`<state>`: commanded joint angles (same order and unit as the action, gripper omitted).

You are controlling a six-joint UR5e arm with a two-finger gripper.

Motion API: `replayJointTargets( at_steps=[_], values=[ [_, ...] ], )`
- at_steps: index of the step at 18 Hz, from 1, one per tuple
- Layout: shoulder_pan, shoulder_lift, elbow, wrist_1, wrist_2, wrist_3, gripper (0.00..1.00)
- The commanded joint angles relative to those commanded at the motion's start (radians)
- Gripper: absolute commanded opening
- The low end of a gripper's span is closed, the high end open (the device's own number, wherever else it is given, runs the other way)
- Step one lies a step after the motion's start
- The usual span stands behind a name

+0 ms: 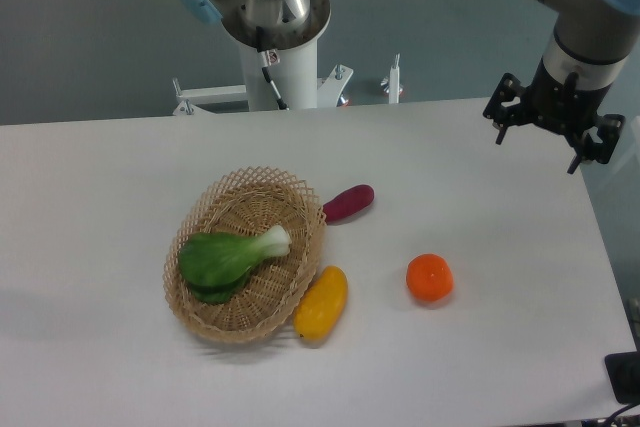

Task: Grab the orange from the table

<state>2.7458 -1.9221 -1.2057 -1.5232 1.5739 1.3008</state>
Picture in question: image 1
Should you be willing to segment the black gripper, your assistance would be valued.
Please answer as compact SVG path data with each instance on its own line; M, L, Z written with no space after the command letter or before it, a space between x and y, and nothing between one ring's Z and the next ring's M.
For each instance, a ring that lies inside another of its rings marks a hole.
M599 89L578 86L582 77L576 71L563 73L561 82L540 61L525 87L511 73L505 73L483 111L483 117L498 131L495 143L501 144L511 127L531 124L567 135L575 155L567 173L574 174L583 163L608 164L617 147L626 118L621 114L600 116L598 109L611 85ZM590 129L595 128L594 140Z

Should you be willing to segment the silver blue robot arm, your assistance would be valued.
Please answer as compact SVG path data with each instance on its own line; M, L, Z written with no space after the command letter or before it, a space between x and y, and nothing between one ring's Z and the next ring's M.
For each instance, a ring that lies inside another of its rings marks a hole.
M329 0L180 0L205 24L221 23L237 43L253 111L338 103L350 71L317 76L317 41ZM536 0L557 13L529 85L505 74L484 116L500 133L532 124L564 137L574 163L609 162L625 119L600 115L604 97L639 38L639 0Z

